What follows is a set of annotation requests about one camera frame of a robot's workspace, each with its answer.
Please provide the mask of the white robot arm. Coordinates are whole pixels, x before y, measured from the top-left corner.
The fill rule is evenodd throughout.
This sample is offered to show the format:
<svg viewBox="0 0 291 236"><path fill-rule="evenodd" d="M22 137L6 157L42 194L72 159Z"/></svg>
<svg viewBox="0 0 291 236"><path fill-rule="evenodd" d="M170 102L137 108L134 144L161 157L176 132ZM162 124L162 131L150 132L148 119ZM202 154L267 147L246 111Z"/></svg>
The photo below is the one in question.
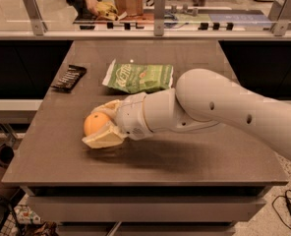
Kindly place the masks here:
<svg viewBox="0 0 291 236"><path fill-rule="evenodd" d="M291 103L247 90L211 70L185 72L175 88L140 92L95 107L83 142L110 148L156 132L196 133L226 124L263 141L291 161Z"/></svg>

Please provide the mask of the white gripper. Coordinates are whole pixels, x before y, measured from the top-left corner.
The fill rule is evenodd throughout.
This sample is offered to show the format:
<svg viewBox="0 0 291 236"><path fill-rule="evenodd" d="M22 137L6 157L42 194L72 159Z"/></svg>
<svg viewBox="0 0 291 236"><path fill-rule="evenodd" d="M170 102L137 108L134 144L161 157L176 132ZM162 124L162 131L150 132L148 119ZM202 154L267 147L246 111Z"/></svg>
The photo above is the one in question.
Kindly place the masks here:
<svg viewBox="0 0 291 236"><path fill-rule="evenodd" d="M97 132L82 138L82 141L90 148L110 148L121 145L127 136L134 141L152 137L153 133L144 117L145 98L146 93L141 92L129 95L122 101L115 99L93 108L92 113L106 114L115 119L117 126L108 121Z"/></svg>

